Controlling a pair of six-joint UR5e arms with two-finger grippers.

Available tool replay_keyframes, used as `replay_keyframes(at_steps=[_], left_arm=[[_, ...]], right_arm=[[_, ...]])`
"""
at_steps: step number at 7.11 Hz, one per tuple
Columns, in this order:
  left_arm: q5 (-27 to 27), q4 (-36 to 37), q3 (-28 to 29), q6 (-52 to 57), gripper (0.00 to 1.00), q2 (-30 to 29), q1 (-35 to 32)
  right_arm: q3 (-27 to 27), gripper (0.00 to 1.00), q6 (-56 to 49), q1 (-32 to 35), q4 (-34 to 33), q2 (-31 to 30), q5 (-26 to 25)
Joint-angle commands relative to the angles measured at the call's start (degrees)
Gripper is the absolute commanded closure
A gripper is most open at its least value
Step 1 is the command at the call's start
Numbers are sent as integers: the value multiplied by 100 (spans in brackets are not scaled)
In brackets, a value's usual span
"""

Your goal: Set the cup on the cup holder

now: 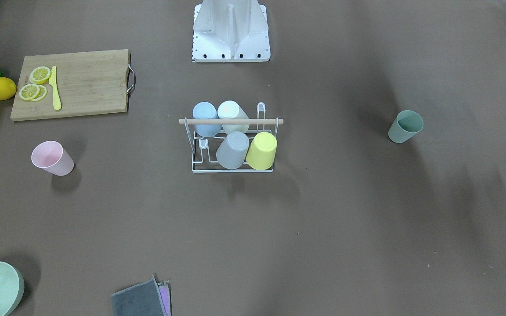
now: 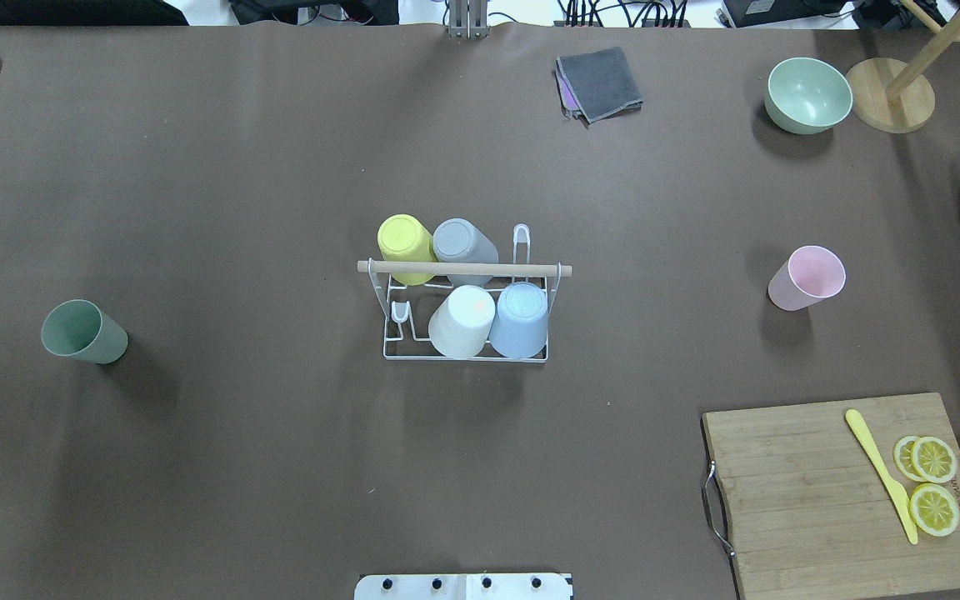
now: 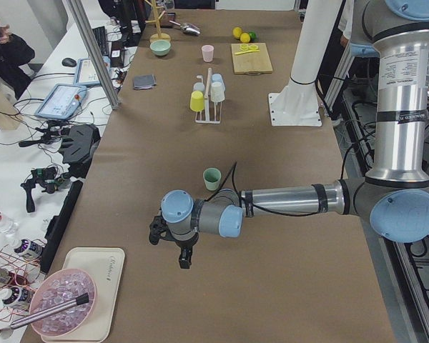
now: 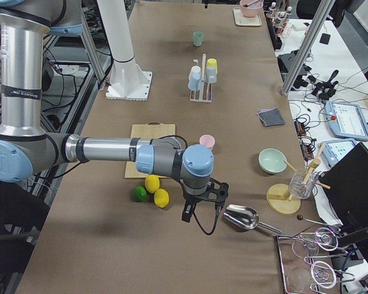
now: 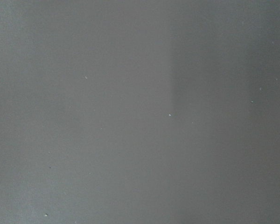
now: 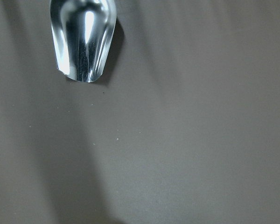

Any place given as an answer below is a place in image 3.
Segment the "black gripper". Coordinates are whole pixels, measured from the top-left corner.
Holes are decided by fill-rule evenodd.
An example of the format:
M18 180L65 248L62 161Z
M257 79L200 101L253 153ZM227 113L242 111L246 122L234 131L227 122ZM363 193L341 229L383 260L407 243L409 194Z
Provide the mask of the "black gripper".
M155 216L149 225L149 242L152 245L158 245L160 240L174 242L180 247L179 255L179 266L181 269L189 269L192 265L192 247L197 243L199 234L196 233L192 238L188 240L176 239L169 227L167 222L162 216Z

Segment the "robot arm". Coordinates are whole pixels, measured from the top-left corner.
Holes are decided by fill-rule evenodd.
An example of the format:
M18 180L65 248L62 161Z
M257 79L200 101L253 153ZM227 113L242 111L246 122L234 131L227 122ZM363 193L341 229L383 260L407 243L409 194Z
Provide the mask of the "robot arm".
M423 171L428 120L429 1L356 1L353 46L380 56L373 167L363 179L332 184L237 191L221 188L209 199L186 191L165 194L149 226L149 241L174 242L179 265L191 265L202 232L237 237L242 220L259 214L308 217L337 212L359 216L393 242L429 235L429 176Z

